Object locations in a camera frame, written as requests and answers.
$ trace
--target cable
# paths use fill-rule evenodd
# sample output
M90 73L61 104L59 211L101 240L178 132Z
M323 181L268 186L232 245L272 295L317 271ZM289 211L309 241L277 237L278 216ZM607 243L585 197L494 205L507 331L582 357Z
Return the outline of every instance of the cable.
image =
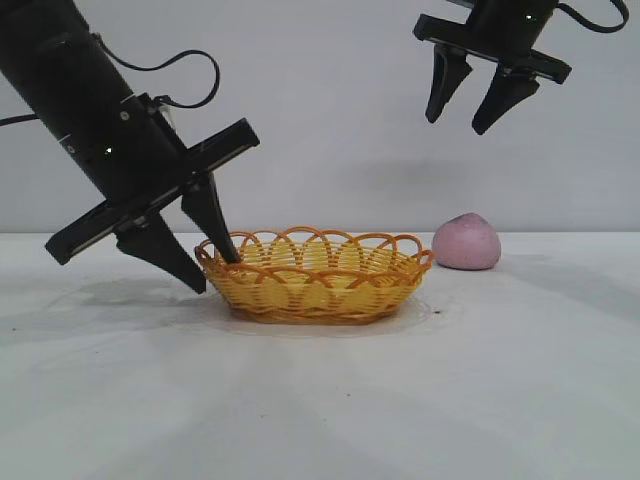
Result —
M575 10L573 7L567 5L566 3L560 3L556 8L558 8L558 10L562 10L564 13L569 15L580 25L582 25L585 28L588 28L589 30L592 30L598 33L615 33L622 30L625 27L625 25L629 21L630 14L629 14L629 8L625 5L624 0L610 0L610 1L611 3L613 3L613 5L618 9L620 14L622 15L622 23L614 27L604 27L602 25L598 25L597 23L593 23L590 20L588 20L586 17L584 17L580 12Z
M0 120L0 127L13 125L14 123L30 122L31 120L38 120L38 116L31 113L29 115L20 115L18 117L3 118Z
M220 66L218 65L218 62L216 62L215 58L213 58L207 52L203 52L202 50L185 50L184 52L179 53L175 57L170 58L169 60L164 62L162 65L158 65L157 67L139 67L139 66L133 65L133 64L131 64L129 62L125 62L121 58L118 58L105 45L104 41L102 40L102 37L99 34L93 34L93 36L98 41L98 44L100 45L100 47L113 60L115 60L117 63L119 63L123 67L129 68L131 70L136 70L138 72L155 72L155 71L158 71L158 70L162 70L163 68L166 68L166 67L168 67L170 65L173 65L174 63L178 62L179 60L182 60L183 58L188 57L190 55L200 55L200 56L208 58L211 61L211 63L213 64L213 68L215 70L215 73L216 73L216 79L215 79L215 82L213 84L213 88L211 89L211 92L209 92L209 95L207 95L204 100L202 100L201 102L198 102L198 103L194 103L192 105L184 105L182 103L178 103L178 102L174 101L169 95L160 95L160 96L154 98L154 101L157 102L157 103L162 103L164 105L169 105L171 107L176 107L176 108L195 109L195 108L204 107L205 105L211 103L211 101L215 98L216 94L218 93L218 89L220 88Z

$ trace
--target yellow basket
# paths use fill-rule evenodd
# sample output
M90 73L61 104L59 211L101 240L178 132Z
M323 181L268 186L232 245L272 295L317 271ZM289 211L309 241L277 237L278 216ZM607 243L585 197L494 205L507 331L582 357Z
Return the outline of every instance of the yellow basket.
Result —
M195 248L196 258L232 310L260 323L373 323L398 309L434 260L412 235L295 227L231 237L241 263L227 264L217 251L212 257L209 241ZM401 252L404 243L417 252Z

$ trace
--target pink squishy ball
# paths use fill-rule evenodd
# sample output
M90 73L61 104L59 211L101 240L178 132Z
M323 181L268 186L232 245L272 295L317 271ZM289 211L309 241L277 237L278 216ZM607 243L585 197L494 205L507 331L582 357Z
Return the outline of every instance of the pink squishy ball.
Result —
M438 264L458 270L489 270L502 255L500 238L480 215L467 213L442 225L431 249Z

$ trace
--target white wall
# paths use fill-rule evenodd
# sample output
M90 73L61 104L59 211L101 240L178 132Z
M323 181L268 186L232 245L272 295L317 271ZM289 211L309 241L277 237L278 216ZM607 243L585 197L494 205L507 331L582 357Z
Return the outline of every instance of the white wall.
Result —
M185 48L220 61L213 105L177 111L193 144L246 116L262 145L218 171L230 227L315 224L431 230L467 211L501 230L640 229L640 9L615 35L558 12L537 48L574 71L484 137L470 127L494 65L475 71L432 126L424 118L432 45L412 35L420 13L461 21L444 0L77 0L126 59L157 64ZM606 0L573 0L602 23ZM138 92L197 100L210 67L124 71ZM25 105L4 78L2 116ZM0 230L57 230L101 198L36 123L0 129ZM176 206L167 218L192 230Z

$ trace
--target black robotic arm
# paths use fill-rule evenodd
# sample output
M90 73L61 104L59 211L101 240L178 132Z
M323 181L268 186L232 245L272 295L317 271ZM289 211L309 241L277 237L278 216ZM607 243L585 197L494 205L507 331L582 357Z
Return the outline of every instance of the black robotic arm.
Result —
M220 208L212 172L260 142L241 119L187 148L160 112L182 105L169 96L136 95L109 56L126 66L89 25L72 0L0 0L0 70L34 114L84 171L105 201L54 235L47 249L65 264L110 234L118 248L206 290L205 277L173 236L160 212L182 197L182 210L229 263L239 261Z
M559 0L449 0L470 8L465 24L421 15L414 29L419 40L435 43L435 64L427 119L434 123L460 84L471 73L467 55L498 64L493 82L474 119L473 129L484 134L514 106L538 91L537 77L564 83L571 67L536 50L533 45L554 10L569 14L584 27L599 32L621 30L629 20L623 0L611 0L622 23L597 25Z

